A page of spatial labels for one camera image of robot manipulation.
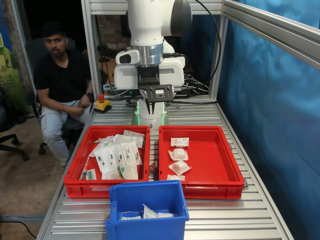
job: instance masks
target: chair wheel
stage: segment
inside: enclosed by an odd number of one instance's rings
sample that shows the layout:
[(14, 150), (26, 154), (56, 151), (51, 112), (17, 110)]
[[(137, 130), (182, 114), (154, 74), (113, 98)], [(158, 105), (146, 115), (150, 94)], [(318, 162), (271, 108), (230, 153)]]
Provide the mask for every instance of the chair wheel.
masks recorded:
[(23, 161), (28, 161), (30, 159), (30, 157), (28, 155), (22, 155), (22, 160)]
[(13, 145), (18, 145), (18, 144), (19, 144), (18, 138), (12, 138), (11, 143), (12, 143)]
[(45, 155), (45, 154), (46, 154), (46, 150), (44, 148), (40, 148), (39, 155)]

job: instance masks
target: jeans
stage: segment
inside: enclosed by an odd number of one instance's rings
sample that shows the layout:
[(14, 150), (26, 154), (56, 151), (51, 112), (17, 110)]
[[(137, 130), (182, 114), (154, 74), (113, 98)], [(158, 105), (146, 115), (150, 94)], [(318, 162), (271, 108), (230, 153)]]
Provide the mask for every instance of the jeans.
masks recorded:
[[(61, 104), (73, 107), (77, 106), (79, 100), (71, 102), (61, 102)], [(83, 110), (80, 116), (72, 116), (79, 122), (85, 124), (90, 118), (90, 107)], [(62, 139), (61, 129), (66, 123), (68, 114), (62, 111), (56, 111), (48, 107), (42, 106), (40, 124), (44, 142), (48, 145), (54, 156), (60, 161), (62, 166), (70, 157), (70, 152), (66, 143)]]

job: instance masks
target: aluminum table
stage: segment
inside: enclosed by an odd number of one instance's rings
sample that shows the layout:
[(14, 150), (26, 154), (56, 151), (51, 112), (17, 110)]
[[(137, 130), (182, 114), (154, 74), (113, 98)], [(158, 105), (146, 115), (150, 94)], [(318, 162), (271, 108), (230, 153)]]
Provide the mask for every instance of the aluminum table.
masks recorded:
[[(181, 101), (208, 102), (208, 96)], [(223, 128), (233, 155), (248, 183), (240, 200), (186, 200), (189, 221), (185, 240), (293, 240), (293, 237), (269, 195), (252, 162), (218, 103), (180, 104), (168, 107), (170, 125), (216, 125)], [(85, 125), (71, 157), (89, 126), (131, 125), (134, 108), (124, 101), (112, 102), (106, 114), (94, 113)], [(159, 159), (158, 131), (150, 136), (150, 175), (157, 170)], [(105, 240), (105, 220), (109, 218), (108, 198), (69, 198), (64, 176), (45, 216), (37, 240)]]

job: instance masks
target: black t-shirt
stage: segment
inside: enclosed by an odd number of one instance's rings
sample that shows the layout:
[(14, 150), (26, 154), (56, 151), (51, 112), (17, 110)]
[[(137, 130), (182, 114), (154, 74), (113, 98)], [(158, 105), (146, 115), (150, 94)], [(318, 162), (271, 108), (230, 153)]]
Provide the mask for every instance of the black t-shirt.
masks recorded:
[(76, 50), (68, 50), (67, 54), (66, 68), (57, 65), (49, 52), (34, 68), (35, 88), (49, 89), (49, 97), (61, 103), (80, 100), (91, 79), (88, 59)]

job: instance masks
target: red plastic tray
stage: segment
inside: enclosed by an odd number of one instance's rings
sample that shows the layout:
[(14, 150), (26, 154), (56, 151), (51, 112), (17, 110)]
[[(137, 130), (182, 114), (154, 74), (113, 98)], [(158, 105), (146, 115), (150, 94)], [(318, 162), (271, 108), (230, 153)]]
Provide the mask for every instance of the red plastic tray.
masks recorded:
[[(124, 134), (124, 131), (144, 134), (144, 148), (139, 148), (142, 165), (138, 166), (138, 180), (98, 180), (102, 173), (95, 157), (89, 159), (87, 169), (95, 169), (97, 180), (79, 180), (84, 169), (88, 155), (97, 146), (93, 142), (99, 138)], [(82, 142), (72, 160), (70, 168), (65, 175), (64, 184), (66, 193), (70, 198), (108, 198), (109, 187), (131, 182), (146, 182), (149, 180), (150, 158), (150, 127), (149, 126), (90, 126), (88, 127)]]
[(171, 138), (189, 138), (186, 163), (191, 170), (181, 181), (186, 199), (240, 199), (245, 180), (219, 126), (161, 126), (159, 128), (159, 180), (176, 175), (168, 151)]

